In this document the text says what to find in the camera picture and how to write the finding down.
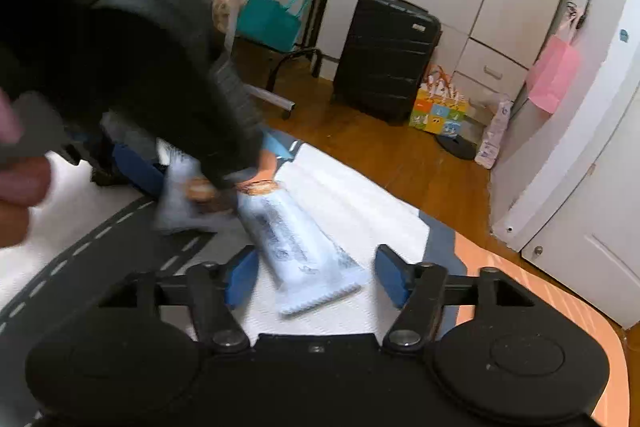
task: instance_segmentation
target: blue gripper pad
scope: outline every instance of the blue gripper pad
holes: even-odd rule
[[[293,158],[289,150],[286,147],[284,147],[283,144],[281,144],[273,135],[271,135],[267,131],[264,132],[262,148],[268,149],[269,151],[274,153],[274,155],[280,156],[285,160],[292,160]]]
[[[386,253],[387,249],[391,250],[386,245],[380,245],[376,251],[376,276],[394,306],[401,309],[409,299],[410,294],[407,289],[409,275],[406,270],[409,265],[404,263],[404,266],[401,266],[400,263],[403,262],[398,258],[397,254],[393,251],[388,254]]]
[[[258,252],[253,245],[244,247],[229,263],[226,274],[225,303],[233,309],[249,298],[258,279]]]
[[[113,147],[112,157],[118,170],[133,185],[154,198],[160,197],[164,175],[158,169],[123,144],[116,144]]]

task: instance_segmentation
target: drawer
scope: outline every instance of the drawer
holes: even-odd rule
[[[527,76],[527,70],[519,64],[471,39],[467,41],[456,69],[490,90],[506,94],[511,100],[516,99]]]
[[[468,36],[458,30],[441,25],[442,36],[440,42],[433,51],[431,64],[442,66],[446,73],[451,75],[456,70],[456,65],[460,61],[460,55],[465,49]]]
[[[491,91],[488,87],[482,86],[475,80],[464,76],[459,72],[455,72],[451,78],[457,89],[471,102],[475,102],[484,106],[489,102],[495,102],[497,95],[494,91]]]

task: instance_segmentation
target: white plastic package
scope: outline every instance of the white plastic package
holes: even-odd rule
[[[156,229],[160,232],[174,233],[193,229],[220,232],[229,227],[239,226],[232,210],[204,214],[187,199],[185,184],[199,174],[200,163],[197,160],[176,150],[172,151],[171,163],[164,176],[162,197],[156,212]]]
[[[476,163],[485,169],[491,169],[500,154],[500,144],[509,125],[513,102],[503,96],[498,103],[494,118],[482,135],[482,143],[476,154]]]
[[[305,311],[368,282],[368,273],[283,188],[239,194],[238,213],[277,279],[279,313]]]

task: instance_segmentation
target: black suitcase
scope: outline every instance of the black suitcase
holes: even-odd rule
[[[440,21],[414,4],[358,0],[334,94],[387,120],[408,117],[440,33]]]

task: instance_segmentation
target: teal tote bag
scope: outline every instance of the teal tote bag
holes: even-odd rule
[[[293,49],[302,22],[300,17],[309,0],[304,0],[297,14],[290,8],[297,0],[286,5],[277,0],[248,0],[238,18],[238,33],[252,41],[286,53]]]

